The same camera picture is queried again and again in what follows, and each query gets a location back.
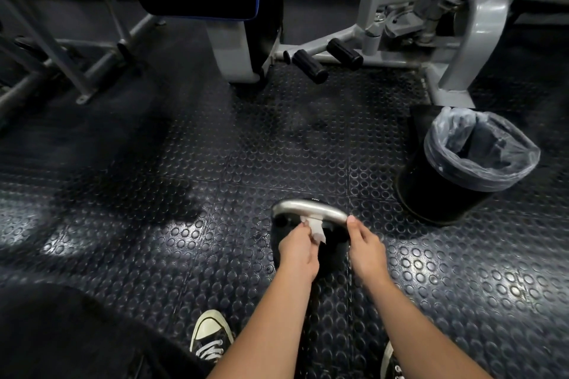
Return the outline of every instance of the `black sneaker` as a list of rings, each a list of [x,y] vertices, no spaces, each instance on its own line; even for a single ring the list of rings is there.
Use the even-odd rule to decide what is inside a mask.
[[[189,351],[202,360],[217,363],[231,343],[233,334],[223,315],[217,310],[208,310],[197,320]]]
[[[383,359],[381,360],[380,379],[405,379],[401,366],[393,354],[391,342],[385,347]]]

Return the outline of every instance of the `person's right hand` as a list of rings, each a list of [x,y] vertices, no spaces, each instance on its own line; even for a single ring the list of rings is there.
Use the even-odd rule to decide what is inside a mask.
[[[374,283],[391,282],[385,246],[380,238],[354,216],[347,220],[350,234],[350,261],[355,274],[370,288]]]

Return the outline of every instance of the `white shoelace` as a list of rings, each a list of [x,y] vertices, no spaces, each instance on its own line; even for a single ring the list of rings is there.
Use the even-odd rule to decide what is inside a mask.
[[[223,348],[219,348],[217,346],[223,344],[223,340],[213,340],[210,341],[208,344],[203,345],[196,351],[196,355],[199,356],[202,360],[216,360],[221,358],[223,355]]]

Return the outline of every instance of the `trash bag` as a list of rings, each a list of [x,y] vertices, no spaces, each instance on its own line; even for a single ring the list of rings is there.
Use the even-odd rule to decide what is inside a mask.
[[[430,165],[446,180],[479,192],[509,188],[539,162],[540,150],[499,115],[445,107],[424,141]]]

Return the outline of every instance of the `forearm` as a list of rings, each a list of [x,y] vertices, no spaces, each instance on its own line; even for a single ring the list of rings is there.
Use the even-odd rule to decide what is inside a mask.
[[[378,281],[369,289],[406,378],[490,377],[441,333],[393,282]]]
[[[292,379],[310,287],[305,275],[280,268],[208,379]]]

